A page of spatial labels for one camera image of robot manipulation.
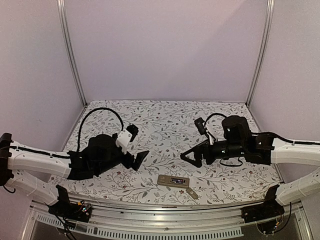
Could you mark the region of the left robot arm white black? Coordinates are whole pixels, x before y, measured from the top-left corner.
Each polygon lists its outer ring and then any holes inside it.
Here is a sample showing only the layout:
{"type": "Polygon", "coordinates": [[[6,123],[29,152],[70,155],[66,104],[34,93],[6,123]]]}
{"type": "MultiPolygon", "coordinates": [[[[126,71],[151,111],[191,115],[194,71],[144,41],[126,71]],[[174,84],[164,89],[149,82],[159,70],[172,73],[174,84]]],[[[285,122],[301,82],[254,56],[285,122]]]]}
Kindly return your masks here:
{"type": "Polygon", "coordinates": [[[81,151],[54,152],[28,148],[12,140],[10,133],[3,133],[0,137],[0,184],[16,188],[38,202],[54,205],[63,217],[70,217],[75,211],[74,205],[63,198],[63,189],[49,186],[30,172],[82,181],[98,177],[119,164],[137,171],[149,151],[130,154],[131,139],[127,130],[112,136],[99,134],[91,137],[81,151]]]}

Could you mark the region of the white remote control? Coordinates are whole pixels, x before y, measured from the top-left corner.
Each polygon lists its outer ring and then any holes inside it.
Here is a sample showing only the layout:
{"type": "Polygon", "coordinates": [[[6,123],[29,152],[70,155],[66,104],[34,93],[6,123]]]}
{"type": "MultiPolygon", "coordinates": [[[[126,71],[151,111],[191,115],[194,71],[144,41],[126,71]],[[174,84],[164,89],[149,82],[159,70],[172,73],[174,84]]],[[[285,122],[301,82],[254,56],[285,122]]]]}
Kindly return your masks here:
{"type": "Polygon", "coordinates": [[[187,189],[190,186],[190,179],[185,177],[160,174],[157,179],[157,184],[160,186],[187,189]]]}

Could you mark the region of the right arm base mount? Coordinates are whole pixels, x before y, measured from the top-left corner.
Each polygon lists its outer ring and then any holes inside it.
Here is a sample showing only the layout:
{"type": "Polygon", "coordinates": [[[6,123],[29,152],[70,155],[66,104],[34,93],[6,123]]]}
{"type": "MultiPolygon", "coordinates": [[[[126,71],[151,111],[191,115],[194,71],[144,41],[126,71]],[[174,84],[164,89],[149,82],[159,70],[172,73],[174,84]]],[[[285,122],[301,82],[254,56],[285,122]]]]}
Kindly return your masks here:
{"type": "Polygon", "coordinates": [[[262,203],[241,208],[241,218],[245,223],[261,221],[285,213],[284,207],[276,201],[276,192],[279,186],[277,184],[270,187],[262,203]]]}

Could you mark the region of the remote battery cover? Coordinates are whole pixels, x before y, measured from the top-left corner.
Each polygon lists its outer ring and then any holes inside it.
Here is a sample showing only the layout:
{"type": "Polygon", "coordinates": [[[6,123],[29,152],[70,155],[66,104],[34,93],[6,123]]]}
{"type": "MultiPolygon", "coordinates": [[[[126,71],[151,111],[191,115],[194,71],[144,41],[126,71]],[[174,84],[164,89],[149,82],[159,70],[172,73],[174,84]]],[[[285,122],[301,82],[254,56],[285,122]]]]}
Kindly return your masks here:
{"type": "Polygon", "coordinates": [[[197,195],[197,193],[192,189],[192,188],[187,188],[186,192],[190,195],[191,198],[193,198],[194,200],[197,200],[199,198],[199,196],[197,195]]]}

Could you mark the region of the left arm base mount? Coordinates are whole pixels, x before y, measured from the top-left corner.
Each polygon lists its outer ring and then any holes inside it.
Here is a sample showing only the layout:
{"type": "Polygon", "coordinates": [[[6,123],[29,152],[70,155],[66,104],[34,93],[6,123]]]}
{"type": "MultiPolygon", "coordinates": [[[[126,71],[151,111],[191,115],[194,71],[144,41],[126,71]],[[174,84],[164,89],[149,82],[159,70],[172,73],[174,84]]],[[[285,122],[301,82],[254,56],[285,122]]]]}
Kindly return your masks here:
{"type": "Polygon", "coordinates": [[[48,205],[48,212],[67,220],[88,223],[92,215],[92,204],[84,200],[72,203],[69,199],[68,191],[64,187],[60,185],[55,187],[58,193],[57,202],[53,205],[48,205]]]}

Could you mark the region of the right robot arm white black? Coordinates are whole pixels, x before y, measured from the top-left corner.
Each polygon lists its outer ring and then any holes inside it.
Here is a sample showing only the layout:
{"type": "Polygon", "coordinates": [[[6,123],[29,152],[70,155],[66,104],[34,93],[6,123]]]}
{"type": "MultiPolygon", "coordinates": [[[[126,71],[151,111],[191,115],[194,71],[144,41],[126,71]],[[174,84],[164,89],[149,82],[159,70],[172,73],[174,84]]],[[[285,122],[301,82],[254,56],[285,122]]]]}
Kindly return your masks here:
{"type": "MultiPolygon", "coordinates": [[[[224,140],[218,141],[201,117],[194,121],[198,132],[206,140],[180,154],[180,158],[200,168],[202,161],[207,165],[215,160],[244,158],[251,164],[300,164],[319,167],[319,142],[286,139],[274,132],[252,132],[245,117],[225,116],[221,122],[224,140]]],[[[285,184],[270,187],[259,206],[262,218],[269,218],[278,210],[293,201],[308,197],[320,191],[320,170],[285,184]]]]}

